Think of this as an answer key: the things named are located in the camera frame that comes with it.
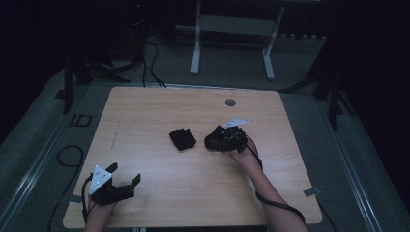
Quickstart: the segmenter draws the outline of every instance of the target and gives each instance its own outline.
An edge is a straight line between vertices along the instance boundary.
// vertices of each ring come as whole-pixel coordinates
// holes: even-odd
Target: gray carpet
[[[269,81],[265,77],[262,58],[258,49],[220,47],[204,42],[199,75],[190,74],[190,61],[193,52],[190,35],[176,43],[155,44],[159,48],[154,72],[165,84],[246,88],[276,90],[288,87],[305,78],[323,41],[293,38],[279,38],[272,55],[277,78]],[[153,46],[147,46],[146,58],[150,63],[155,55]],[[124,73],[123,77],[132,80],[129,86],[141,86],[142,70]],[[150,75],[147,81],[153,82]],[[105,78],[95,78],[92,86],[75,85],[74,106],[69,115],[63,116],[63,102],[54,99],[63,87],[62,74],[53,77],[41,95],[33,103],[26,116],[16,126],[0,148],[0,184],[7,188],[0,191],[1,212],[8,203],[13,202],[17,187],[24,174],[36,159],[43,159],[44,170],[21,209],[15,209],[15,217],[10,218],[10,231],[46,231],[54,205],[69,183],[75,168],[61,166],[57,153],[68,145],[80,146],[84,154],[93,139],[103,106],[112,86],[120,85]],[[326,101],[315,101],[311,96],[314,85],[307,86],[293,95],[282,95],[283,103],[292,129],[295,133],[307,173],[314,187],[323,193],[319,202],[329,213],[337,231],[380,231],[368,229],[357,204],[357,196],[352,191],[340,159],[340,149],[330,129],[326,114]],[[74,114],[93,116],[88,128],[70,127]],[[410,217],[402,206],[377,153],[366,135],[360,120],[347,113],[337,116],[339,130],[337,136],[351,159],[366,194],[374,207],[383,231],[406,231],[410,228]],[[69,149],[63,153],[64,161],[78,163],[79,152]],[[73,231],[65,229],[62,218],[67,209],[65,196],[52,221],[52,231]],[[309,225],[310,231],[332,231],[331,224],[324,216],[319,224]],[[249,228],[167,228],[148,231],[259,231],[260,227]],[[132,231],[115,229],[112,231]]]

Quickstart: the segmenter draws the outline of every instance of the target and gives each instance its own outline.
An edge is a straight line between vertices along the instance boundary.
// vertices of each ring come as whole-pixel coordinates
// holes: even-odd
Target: floor
[[[150,38],[145,49],[148,67],[147,87],[158,88],[152,77],[168,88],[242,88],[275,91],[303,80],[324,39],[279,37],[271,55],[275,80],[265,77],[260,47],[255,43],[215,43],[215,36],[204,35],[198,75],[190,74],[193,33],[179,31],[176,42],[161,35]],[[116,59],[120,66],[124,59]],[[140,66],[120,73],[131,83],[116,83],[94,73],[91,85],[74,84],[74,105],[63,115],[62,100],[55,99],[64,86],[63,72],[52,77],[31,108],[0,148],[1,231],[79,231],[63,226],[70,185],[75,168],[62,166],[56,156],[67,146],[76,145],[86,155],[103,112],[109,91],[114,86],[142,86]],[[377,156],[360,119],[349,114],[340,104],[338,130],[327,120],[329,102],[318,101],[306,86],[293,94],[282,94],[283,104],[295,133],[307,173],[323,206],[319,224],[310,224],[310,231],[406,231],[410,217]],[[89,115],[89,127],[71,127],[74,115]],[[79,152],[70,150],[65,162],[78,163]],[[226,228],[147,228],[147,231],[260,231],[261,227]],[[109,231],[137,231],[134,228]]]

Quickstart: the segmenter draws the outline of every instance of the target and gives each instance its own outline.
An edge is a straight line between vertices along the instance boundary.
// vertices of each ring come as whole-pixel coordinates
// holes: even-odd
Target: wooden table
[[[232,99],[234,106],[225,100]],[[241,128],[255,142],[264,171],[307,223],[322,219],[298,145],[277,92],[221,89],[113,88],[76,184],[95,165],[118,162],[113,185],[141,173],[135,197],[118,203],[110,227],[230,226],[267,224],[249,178],[204,138],[231,118],[250,119]],[[190,129],[192,149],[179,152],[169,133]],[[81,204],[70,203],[68,228],[84,226]]]

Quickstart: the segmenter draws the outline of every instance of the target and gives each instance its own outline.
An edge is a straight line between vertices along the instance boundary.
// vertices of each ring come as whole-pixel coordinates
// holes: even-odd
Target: robotic hand device
[[[215,151],[237,150],[241,153],[248,142],[245,132],[238,126],[224,128],[218,125],[214,131],[205,137],[205,147]]]
[[[118,164],[112,163],[106,169],[103,169],[96,165],[94,173],[85,180],[82,188],[82,203],[83,203],[83,216],[87,221],[88,211],[85,206],[84,189],[88,182],[91,181],[89,194],[91,199],[99,205],[109,205],[118,201],[122,201],[131,197],[134,197],[134,188],[141,181],[141,175],[138,174],[130,185],[121,187],[115,187],[112,185],[112,173],[117,170]]]

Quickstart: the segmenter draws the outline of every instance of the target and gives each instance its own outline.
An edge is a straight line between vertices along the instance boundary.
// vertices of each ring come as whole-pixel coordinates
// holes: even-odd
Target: wire
[[[84,184],[82,185],[82,188],[81,188],[82,217],[84,218],[84,222],[87,222],[87,216],[91,212],[91,210],[94,208],[93,206],[93,208],[90,211],[87,211],[87,206],[85,205],[85,187],[87,186],[87,183],[91,181],[92,178],[93,178],[93,173],[91,173],[90,176],[87,179],[85,179]]]
[[[252,143],[253,144],[255,144],[254,142],[253,142],[253,140],[249,137],[249,136],[247,136],[247,138],[248,139],[250,139],[250,141],[252,141]],[[257,152],[257,148],[256,148],[256,146],[255,146],[255,150],[253,151],[253,149],[251,149],[251,147],[248,145],[248,144],[245,144],[245,146],[247,146],[247,148],[248,149],[250,149],[250,151],[253,153],[253,155],[258,159],[258,161],[259,161],[259,164],[260,164],[260,166],[261,166],[261,168],[263,169],[263,167],[262,167],[262,160],[259,158],[259,156],[258,156],[258,152]],[[257,192],[255,192],[255,194],[256,194],[256,198],[259,200],[259,201],[261,201],[261,202],[263,202],[263,203],[265,203],[265,204],[269,204],[269,205],[273,205],[273,206],[277,206],[277,207],[280,207],[280,208],[282,208],[282,209],[285,209],[285,210],[289,210],[289,211],[291,211],[291,212],[294,212],[295,214],[297,214],[300,218],[301,218],[301,220],[303,221],[303,222],[305,222],[305,218],[304,218],[304,216],[302,215],[302,213],[300,213],[298,210],[296,210],[295,208],[293,208],[293,207],[288,207],[287,205],[283,205],[283,206],[281,206],[281,205],[279,205],[280,203],[278,203],[278,202],[273,202],[273,201],[269,201],[269,200],[266,200],[266,199],[264,199],[261,195],[259,195],[259,193],[257,193]],[[317,200],[317,204],[319,205],[319,208],[323,211],[323,214],[326,216],[326,218],[329,220],[329,223],[332,225],[332,228],[333,228],[333,230],[335,231],[335,232],[337,232],[337,229],[336,229],[336,226],[335,226],[335,224],[334,224],[334,222],[332,221],[332,218],[330,217],[330,215],[328,214],[328,212],[325,210],[325,208],[323,208],[323,206],[322,206],[322,204],[320,204],[320,202],[319,202],[319,200],[318,199],[316,199]]]
[[[157,83],[160,85],[160,87],[161,87],[161,88],[162,88],[162,87],[163,87],[163,88],[166,88],[165,83],[163,83],[162,80],[160,80],[159,78],[157,78],[157,76],[156,76],[155,73],[154,73],[154,63],[155,63],[155,61],[156,61],[156,59],[157,59],[157,56],[158,56],[158,47],[157,47],[155,44],[151,43],[151,42],[147,42],[147,44],[152,45],[152,46],[156,49],[156,52],[155,52],[153,61],[152,61],[152,63],[151,63],[151,68],[148,68],[148,67],[147,67],[147,62],[146,62],[146,60],[145,60],[145,57],[142,56],[142,64],[144,65],[144,70],[143,70],[143,73],[142,73],[142,85],[143,85],[143,87],[145,87],[145,76],[146,76],[146,73],[147,73],[147,70],[148,70],[148,71],[150,71],[151,76],[152,76],[152,77],[157,81]]]
[[[63,154],[64,151],[66,151],[69,148],[76,148],[79,151],[80,154],[80,159],[78,164],[66,164],[64,162],[61,161],[60,156]],[[57,153],[57,162],[65,167],[76,167],[74,174],[72,175],[72,178],[70,179],[69,183],[66,185],[66,188],[64,189],[64,191],[61,193],[60,198],[58,199],[57,203],[54,206],[54,209],[52,210],[51,216],[48,220],[48,226],[47,226],[47,231],[51,232],[51,223],[54,219],[54,215],[55,212],[57,211],[58,206],[60,205],[64,195],[66,195],[67,190],[69,189],[70,185],[72,184],[75,176],[78,174],[79,169],[81,168],[82,164],[84,163],[84,152],[82,151],[82,149],[76,145],[70,145],[67,147],[64,147],[63,149],[61,149],[58,153]]]
[[[87,212],[87,214],[90,214],[90,212],[94,209],[94,207],[96,207],[97,203],[94,203],[93,207],[91,207],[91,209]]]
[[[326,212],[325,208],[323,208],[322,204],[320,204],[319,200],[317,200],[317,204],[319,204],[320,209],[323,211],[323,214],[325,214],[326,218],[328,218],[329,223],[332,225],[332,228],[335,232],[337,232],[336,227],[334,222],[332,221],[332,218],[329,216],[328,212]]]

